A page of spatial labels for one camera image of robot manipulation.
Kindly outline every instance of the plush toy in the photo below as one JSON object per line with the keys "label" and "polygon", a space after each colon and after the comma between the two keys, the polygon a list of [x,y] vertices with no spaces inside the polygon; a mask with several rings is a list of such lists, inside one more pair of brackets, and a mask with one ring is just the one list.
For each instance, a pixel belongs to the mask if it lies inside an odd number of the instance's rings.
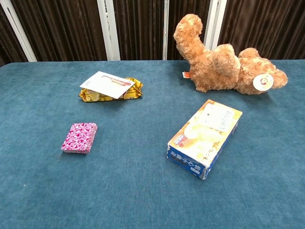
{"label": "plush toy", "polygon": [[255,48],[241,51],[238,57],[230,44],[207,50],[199,38],[202,28],[197,15],[187,14],[174,33],[179,53],[190,64],[190,78],[196,90],[205,93],[236,89],[243,94],[261,94],[287,84],[286,74],[268,59],[260,57]]}

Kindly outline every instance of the gold wrapper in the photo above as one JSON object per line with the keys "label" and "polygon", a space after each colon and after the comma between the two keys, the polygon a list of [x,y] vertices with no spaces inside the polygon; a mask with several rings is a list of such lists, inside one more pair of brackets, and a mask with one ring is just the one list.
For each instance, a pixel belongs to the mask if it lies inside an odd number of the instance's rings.
{"label": "gold wrapper", "polygon": [[85,88],[81,90],[79,97],[87,103],[139,98],[142,95],[141,88],[143,87],[143,84],[134,78],[126,79],[133,81],[135,84],[118,99]]}

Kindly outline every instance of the brown curtain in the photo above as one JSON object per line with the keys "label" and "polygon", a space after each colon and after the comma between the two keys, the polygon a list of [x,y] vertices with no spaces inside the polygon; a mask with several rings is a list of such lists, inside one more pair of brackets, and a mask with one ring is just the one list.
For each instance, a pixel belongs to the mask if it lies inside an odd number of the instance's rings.
{"label": "brown curtain", "polygon": [[38,61],[106,60],[96,0],[11,0]]}
{"label": "brown curtain", "polygon": [[168,60],[182,60],[182,56],[176,49],[176,41],[173,38],[173,34],[176,30],[176,26],[181,18],[188,14],[197,14],[203,23],[203,30],[201,34],[201,41],[204,40],[204,32],[206,28],[206,22],[209,13],[209,0],[175,0],[170,1],[169,5],[169,19],[168,19],[168,43],[167,43],[167,59]]}
{"label": "brown curtain", "polygon": [[229,0],[219,44],[238,55],[255,47],[268,59],[305,59],[305,0]]}
{"label": "brown curtain", "polygon": [[161,60],[164,0],[113,0],[121,60]]}
{"label": "brown curtain", "polygon": [[11,62],[27,62],[20,43],[0,6],[0,67]]}

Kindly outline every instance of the blue carpet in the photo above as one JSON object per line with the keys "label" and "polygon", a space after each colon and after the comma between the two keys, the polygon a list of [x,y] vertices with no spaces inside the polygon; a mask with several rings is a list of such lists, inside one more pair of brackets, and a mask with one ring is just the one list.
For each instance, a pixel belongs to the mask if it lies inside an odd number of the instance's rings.
{"label": "blue carpet", "polygon": [[[251,96],[195,91],[185,61],[1,67],[0,228],[302,228],[305,60],[273,62],[288,85]],[[143,96],[84,103],[97,71],[142,81]],[[166,149],[207,99],[243,116],[202,181]],[[60,150],[76,122],[98,125],[86,156]]]}

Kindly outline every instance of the pink patterned box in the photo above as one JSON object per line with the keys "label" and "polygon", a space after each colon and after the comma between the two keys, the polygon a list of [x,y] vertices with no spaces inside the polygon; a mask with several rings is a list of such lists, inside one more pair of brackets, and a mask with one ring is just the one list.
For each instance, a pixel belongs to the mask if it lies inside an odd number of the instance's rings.
{"label": "pink patterned box", "polygon": [[97,130],[95,123],[74,123],[61,149],[66,153],[88,154]]}

